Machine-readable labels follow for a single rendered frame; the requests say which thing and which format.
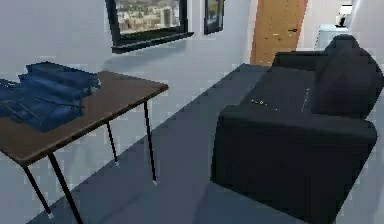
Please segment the brown table with black legs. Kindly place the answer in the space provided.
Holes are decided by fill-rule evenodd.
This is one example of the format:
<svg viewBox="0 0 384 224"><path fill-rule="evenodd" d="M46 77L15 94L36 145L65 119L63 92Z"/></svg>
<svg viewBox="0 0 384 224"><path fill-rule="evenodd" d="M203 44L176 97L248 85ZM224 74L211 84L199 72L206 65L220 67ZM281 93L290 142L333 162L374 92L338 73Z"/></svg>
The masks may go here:
<svg viewBox="0 0 384 224"><path fill-rule="evenodd" d="M168 90L164 83L108 71L99 72L97 76L102 82L101 89L84 99L84 115L52 131L42 133L26 124L0 118L0 152L23 168L44 209L49 211L50 207L28 169L29 165L47 157L77 224L83 224L83 220L54 152L102 125L109 125L111 120L129 110L146 106L150 99Z"/></svg>

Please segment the black sofa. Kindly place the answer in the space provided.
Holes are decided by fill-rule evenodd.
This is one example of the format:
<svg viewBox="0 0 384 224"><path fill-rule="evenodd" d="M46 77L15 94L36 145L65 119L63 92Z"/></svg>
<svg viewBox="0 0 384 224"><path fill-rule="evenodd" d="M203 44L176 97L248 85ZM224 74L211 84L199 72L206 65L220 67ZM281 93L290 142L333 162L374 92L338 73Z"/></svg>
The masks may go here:
<svg viewBox="0 0 384 224"><path fill-rule="evenodd" d="M283 52L254 89L220 112L214 183L308 224L333 224L377 141L368 119L311 112L324 54Z"/></svg>

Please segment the black framed picture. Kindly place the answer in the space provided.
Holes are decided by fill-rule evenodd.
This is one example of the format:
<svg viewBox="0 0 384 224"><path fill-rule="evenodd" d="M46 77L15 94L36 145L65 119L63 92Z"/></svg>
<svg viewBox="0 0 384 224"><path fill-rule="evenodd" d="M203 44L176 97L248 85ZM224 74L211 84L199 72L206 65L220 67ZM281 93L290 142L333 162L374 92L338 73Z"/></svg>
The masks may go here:
<svg viewBox="0 0 384 224"><path fill-rule="evenodd" d="M223 30L224 0L205 0L204 34Z"/></svg>

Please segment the black framed window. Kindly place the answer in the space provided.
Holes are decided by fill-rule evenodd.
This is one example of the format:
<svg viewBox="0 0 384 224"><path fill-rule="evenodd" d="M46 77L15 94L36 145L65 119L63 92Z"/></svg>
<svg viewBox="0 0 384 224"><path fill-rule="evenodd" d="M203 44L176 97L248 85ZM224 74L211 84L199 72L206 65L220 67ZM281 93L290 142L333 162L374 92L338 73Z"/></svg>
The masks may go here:
<svg viewBox="0 0 384 224"><path fill-rule="evenodd" d="M187 0L105 0L112 52L122 54L191 37Z"/></svg>

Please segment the orange wooden door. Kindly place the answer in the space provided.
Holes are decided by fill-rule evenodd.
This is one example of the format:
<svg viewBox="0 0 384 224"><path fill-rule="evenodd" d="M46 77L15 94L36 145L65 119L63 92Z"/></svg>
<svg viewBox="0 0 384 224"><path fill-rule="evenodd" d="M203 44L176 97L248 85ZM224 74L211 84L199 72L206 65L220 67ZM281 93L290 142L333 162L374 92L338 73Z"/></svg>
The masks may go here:
<svg viewBox="0 0 384 224"><path fill-rule="evenodd" d="M258 0L250 63L271 66L277 52L297 48L308 0Z"/></svg>

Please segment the blue folded jeans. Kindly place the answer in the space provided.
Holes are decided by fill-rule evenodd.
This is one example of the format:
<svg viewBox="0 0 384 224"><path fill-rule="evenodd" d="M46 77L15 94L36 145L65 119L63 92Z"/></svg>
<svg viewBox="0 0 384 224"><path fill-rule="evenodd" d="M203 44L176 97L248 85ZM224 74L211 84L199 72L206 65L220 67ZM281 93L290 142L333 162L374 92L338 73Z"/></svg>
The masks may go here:
<svg viewBox="0 0 384 224"><path fill-rule="evenodd" d="M83 100L101 88L94 73L52 63L26 66L14 82L0 78L0 117L51 131L83 115Z"/></svg>

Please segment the white cabinet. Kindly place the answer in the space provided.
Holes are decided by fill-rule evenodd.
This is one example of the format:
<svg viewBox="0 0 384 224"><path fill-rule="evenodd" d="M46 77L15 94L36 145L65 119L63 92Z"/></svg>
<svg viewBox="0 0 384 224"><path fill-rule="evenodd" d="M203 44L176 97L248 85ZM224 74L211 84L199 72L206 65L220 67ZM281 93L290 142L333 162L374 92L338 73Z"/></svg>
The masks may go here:
<svg viewBox="0 0 384 224"><path fill-rule="evenodd" d="M333 24L321 24L319 26L315 49L322 50L328 46L335 36L348 33L349 31L346 27L337 27Z"/></svg>

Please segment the black sofa cushion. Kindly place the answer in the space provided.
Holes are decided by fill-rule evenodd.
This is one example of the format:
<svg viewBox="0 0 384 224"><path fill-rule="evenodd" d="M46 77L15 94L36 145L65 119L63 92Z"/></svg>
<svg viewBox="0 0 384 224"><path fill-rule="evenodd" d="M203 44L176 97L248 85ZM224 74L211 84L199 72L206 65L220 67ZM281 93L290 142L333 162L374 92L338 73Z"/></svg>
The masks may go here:
<svg viewBox="0 0 384 224"><path fill-rule="evenodd" d="M315 67L311 112L366 119L384 88L379 65L352 35L335 36L323 53Z"/></svg>

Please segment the white lamp with black base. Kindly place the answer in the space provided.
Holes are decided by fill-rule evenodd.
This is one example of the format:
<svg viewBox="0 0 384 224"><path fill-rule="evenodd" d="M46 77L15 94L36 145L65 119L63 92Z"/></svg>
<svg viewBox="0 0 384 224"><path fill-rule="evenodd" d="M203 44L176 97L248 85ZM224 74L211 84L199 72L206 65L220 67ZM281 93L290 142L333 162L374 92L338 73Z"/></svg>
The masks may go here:
<svg viewBox="0 0 384 224"><path fill-rule="evenodd" d="M346 20L347 16L351 14L352 9L353 9L352 4L342 4L341 5L340 10L339 10L340 18L339 18L339 22L337 24L337 27L344 27L345 20Z"/></svg>

